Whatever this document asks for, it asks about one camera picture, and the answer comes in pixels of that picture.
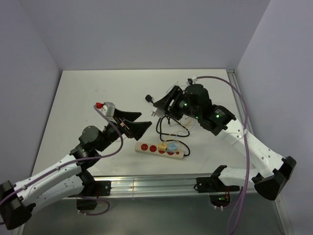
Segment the white charger adapter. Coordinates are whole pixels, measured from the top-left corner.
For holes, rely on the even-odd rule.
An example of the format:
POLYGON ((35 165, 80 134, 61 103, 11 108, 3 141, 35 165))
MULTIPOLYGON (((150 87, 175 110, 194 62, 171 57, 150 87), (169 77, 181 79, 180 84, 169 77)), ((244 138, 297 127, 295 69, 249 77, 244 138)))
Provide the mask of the white charger adapter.
POLYGON ((164 116, 164 111, 159 109, 159 108, 155 108, 153 111, 152 111, 152 114, 151 114, 152 117, 163 117, 164 116))

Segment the yellow charger plug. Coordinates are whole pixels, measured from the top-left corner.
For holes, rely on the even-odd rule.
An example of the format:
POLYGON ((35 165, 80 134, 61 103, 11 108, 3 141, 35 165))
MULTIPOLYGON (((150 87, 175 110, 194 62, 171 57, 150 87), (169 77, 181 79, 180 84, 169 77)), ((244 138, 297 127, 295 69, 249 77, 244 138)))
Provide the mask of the yellow charger plug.
POLYGON ((158 151, 163 151, 165 152, 167 150, 167 143, 166 142, 160 142, 158 144, 158 151))

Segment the blue charger plug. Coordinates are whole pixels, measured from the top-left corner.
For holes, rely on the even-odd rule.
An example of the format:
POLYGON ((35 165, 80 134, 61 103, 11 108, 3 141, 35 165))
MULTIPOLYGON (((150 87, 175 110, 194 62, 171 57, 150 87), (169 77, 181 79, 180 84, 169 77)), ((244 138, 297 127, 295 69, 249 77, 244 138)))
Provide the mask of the blue charger plug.
POLYGON ((168 151, 177 151, 178 147, 174 143, 169 143, 169 144, 167 144, 167 149, 168 149, 168 151))

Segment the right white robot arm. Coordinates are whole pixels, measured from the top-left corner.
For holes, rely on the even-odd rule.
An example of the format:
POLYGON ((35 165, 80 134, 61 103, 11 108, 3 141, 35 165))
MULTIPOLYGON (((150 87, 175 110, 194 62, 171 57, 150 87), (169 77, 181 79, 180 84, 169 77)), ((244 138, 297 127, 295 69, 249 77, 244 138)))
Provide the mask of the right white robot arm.
POLYGON ((193 84, 185 90, 174 86, 153 106, 155 115, 165 114, 175 120, 183 116, 194 118, 203 129, 249 157, 248 165, 253 169, 221 165, 210 177, 197 179, 198 192, 239 191, 241 187, 253 186, 262 197, 274 201, 290 179, 296 160, 271 150, 245 129, 226 107, 213 104, 203 85, 193 84))

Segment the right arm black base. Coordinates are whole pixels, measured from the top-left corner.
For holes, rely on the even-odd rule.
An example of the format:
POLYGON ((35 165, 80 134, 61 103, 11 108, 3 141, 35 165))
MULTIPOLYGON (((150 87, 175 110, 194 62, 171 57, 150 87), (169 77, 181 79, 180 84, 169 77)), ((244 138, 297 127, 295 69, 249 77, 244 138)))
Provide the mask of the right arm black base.
POLYGON ((210 193, 209 199, 214 209, 228 208, 231 205, 231 192, 240 192, 239 186, 226 186, 220 179, 222 171, 226 169, 226 165, 219 166, 210 176, 196 178, 194 190, 198 193, 210 193))

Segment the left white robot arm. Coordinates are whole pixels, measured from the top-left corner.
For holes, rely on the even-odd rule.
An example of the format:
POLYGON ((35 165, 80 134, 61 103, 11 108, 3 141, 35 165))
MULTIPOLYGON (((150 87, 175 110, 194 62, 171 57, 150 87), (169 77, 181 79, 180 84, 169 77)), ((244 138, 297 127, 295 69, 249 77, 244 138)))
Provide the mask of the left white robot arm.
POLYGON ((124 136, 139 140, 152 125, 150 121, 137 122, 140 112, 114 110, 106 116, 104 130, 86 127, 79 144, 54 165, 25 180, 0 185, 1 224, 13 230, 26 223, 33 213, 68 196, 91 195, 95 182, 88 169, 101 158, 100 152, 124 136))

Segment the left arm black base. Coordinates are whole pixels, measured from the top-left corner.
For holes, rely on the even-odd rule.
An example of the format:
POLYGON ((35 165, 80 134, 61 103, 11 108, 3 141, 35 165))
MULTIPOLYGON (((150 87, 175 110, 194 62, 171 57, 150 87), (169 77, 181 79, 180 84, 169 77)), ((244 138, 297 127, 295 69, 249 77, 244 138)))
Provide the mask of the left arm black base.
POLYGON ((82 180, 83 190, 79 194, 71 196, 77 198, 76 208, 78 212, 88 216, 98 216, 107 213, 111 208, 111 204, 102 196, 110 195, 112 182, 110 180, 96 181, 87 170, 84 170, 78 176, 82 180), (91 212, 100 203, 106 204, 106 209, 102 212, 91 212))

